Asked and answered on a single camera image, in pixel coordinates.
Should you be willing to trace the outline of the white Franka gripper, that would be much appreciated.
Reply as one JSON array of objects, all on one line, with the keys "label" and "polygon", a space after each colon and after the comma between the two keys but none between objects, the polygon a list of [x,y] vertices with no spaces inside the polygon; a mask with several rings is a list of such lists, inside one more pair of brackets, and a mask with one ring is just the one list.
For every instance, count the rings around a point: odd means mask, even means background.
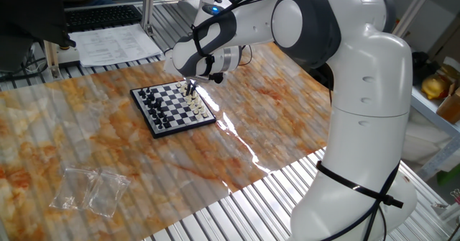
[{"label": "white Franka gripper", "polygon": [[217,78],[214,78],[213,80],[211,80],[208,76],[185,77],[173,65],[172,54],[172,51],[165,52],[165,63],[163,66],[163,70],[166,73],[172,74],[174,76],[180,76],[181,78],[185,78],[187,81],[190,81],[187,84],[185,96],[193,96],[196,91],[197,84],[209,84],[212,86],[223,86],[226,84],[225,74],[215,73],[215,76],[217,76]]}]

